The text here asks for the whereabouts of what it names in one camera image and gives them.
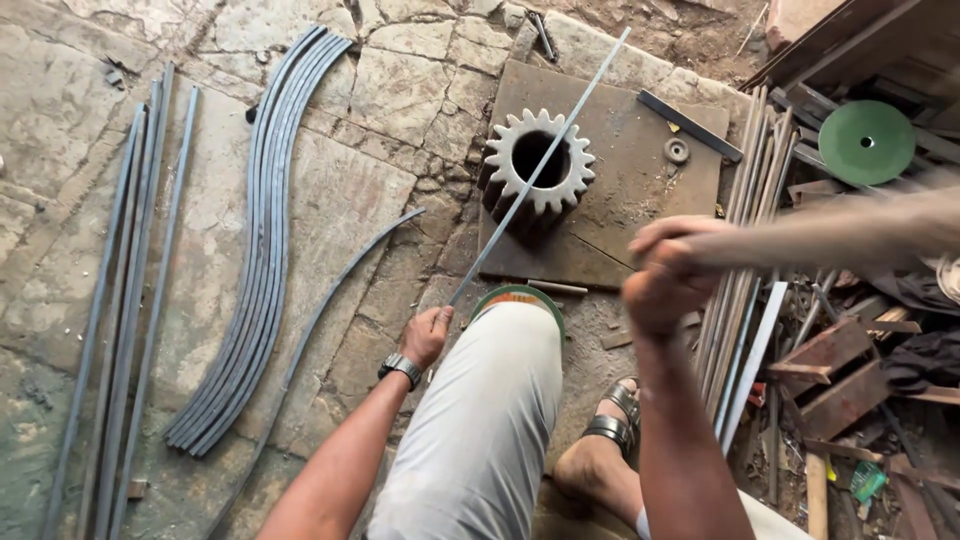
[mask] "black watch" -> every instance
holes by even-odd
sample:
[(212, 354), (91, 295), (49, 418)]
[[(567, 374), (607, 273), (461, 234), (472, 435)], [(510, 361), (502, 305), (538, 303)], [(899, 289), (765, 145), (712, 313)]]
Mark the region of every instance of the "black watch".
[(407, 379), (410, 380), (411, 392), (416, 390), (417, 385), (420, 384), (420, 368), (410, 358), (400, 353), (387, 356), (387, 359), (383, 360), (380, 370), (376, 372), (376, 376), (378, 379), (383, 379), (392, 371), (402, 371), (407, 376)]

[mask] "small metal disc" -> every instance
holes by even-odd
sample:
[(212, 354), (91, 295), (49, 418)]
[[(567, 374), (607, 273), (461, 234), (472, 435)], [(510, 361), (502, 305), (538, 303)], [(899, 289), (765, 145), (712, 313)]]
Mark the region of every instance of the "small metal disc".
[(910, 164), (917, 136), (910, 120), (879, 101), (854, 101), (835, 110), (819, 137), (824, 164), (853, 185), (883, 184)]

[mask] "sandal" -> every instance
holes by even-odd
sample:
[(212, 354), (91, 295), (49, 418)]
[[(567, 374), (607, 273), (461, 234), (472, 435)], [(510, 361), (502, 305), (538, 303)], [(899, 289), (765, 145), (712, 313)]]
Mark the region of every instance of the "sandal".
[(636, 391), (631, 391), (621, 384), (622, 380), (632, 380), (636, 383), (637, 388), (640, 387), (639, 377), (621, 378), (607, 387), (607, 390), (597, 401), (597, 405), (599, 406), (600, 402), (604, 400), (614, 402), (627, 415), (629, 424), (610, 414), (597, 414), (590, 419), (587, 428), (580, 437), (583, 438), (587, 435), (607, 437), (616, 443), (623, 454), (623, 458), (626, 459), (630, 450), (634, 448), (640, 438), (640, 403), (634, 395)]

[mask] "concrete floor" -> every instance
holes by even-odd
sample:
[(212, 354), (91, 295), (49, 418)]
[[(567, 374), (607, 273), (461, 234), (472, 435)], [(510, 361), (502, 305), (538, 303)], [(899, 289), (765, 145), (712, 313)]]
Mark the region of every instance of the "concrete floor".
[[(311, 22), (363, 46), (354, 46), (328, 72), (299, 131), (290, 179), (289, 281), (275, 353), (233, 430), (207, 458), (195, 460), (169, 451), (160, 435), (203, 377), (232, 314), (245, 241), (250, 127), (243, 113), (258, 99), (280, 51)], [(553, 68), (592, 76), (612, 37), (555, 12), (546, 22), (561, 54)], [(442, 304), (466, 273), (476, 253), (478, 211), (468, 170), (483, 142), (474, 134), (487, 129), (483, 109), (507, 58), (550, 65), (532, 51), (534, 37), (522, 8), (488, 0), (359, 0), (353, 6), (339, 0), (4, 3), (0, 537), (32, 538), (40, 527), (119, 150), (135, 104), (147, 98), (150, 80), (159, 77), (165, 61), (175, 61), (179, 70), (163, 162), (168, 171), (180, 148), (187, 90), (197, 85), (203, 96), (134, 471), (151, 487), (131, 505), (125, 538), (200, 536), (246, 465), (314, 304), (385, 224), (405, 209), (428, 210), (401, 227), (389, 246), (373, 251), (314, 332), (261, 466), (228, 518), (231, 538), (250, 538), (304, 460), (375, 383), (375, 368), (396, 347), (406, 319)], [(126, 89), (104, 80), (105, 56), (125, 65)], [(605, 82), (725, 107), (732, 113), (732, 139), (739, 139), (747, 98), (728, 86), (633, 47), (621, 51)], [(160, 193), (151, 259), (159, 259), (169, 195)], [(454, 338), (472, 302), (491, 287), (478, 282), (468, 291)], [(579, 436), (601, 389), (632, 370), (628, 348), (604, 352), (599, 344), (598, 336), (610, 332), (608, 323), (622, 323), (615, 296), (564, 302), (572, 336), (564, 351), (564, 404), (550, 463)], [(97, 379), (95, 372), (91, 381)], [(87, 393), (88, 408), (95, 393)], [(381, 481), (421, 395), (410, 396), (401, 412)], [(64, 534), (75, 519), (86, 428), (73, 453)], [(541, 498), (536, 536), (586, 534), (579, 522), (559, 517), (548, 503), (558, 499), (549, 488)]]

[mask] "hand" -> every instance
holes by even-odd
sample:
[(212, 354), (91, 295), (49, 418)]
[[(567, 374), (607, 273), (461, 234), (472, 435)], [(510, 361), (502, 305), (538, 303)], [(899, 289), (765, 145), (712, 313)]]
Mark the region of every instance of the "hand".
[(636, 331), (671, 334), (680, 318), (706, 302), (720, 282), (719, 274), (695, 269), (689, 246), (673, 238), (731, 227), (707, 216), (678, 215), (657, 220), (636, 233), (629, 249), (646, 257), (640, 271), (628, 278), (620, 290)]
[(400, 337), (400, 353), (410, 358), (421, 372), (426, 371), (444, 349), (452, 318), (453, 306), (447, 306), (431, 307), (410, 319)]

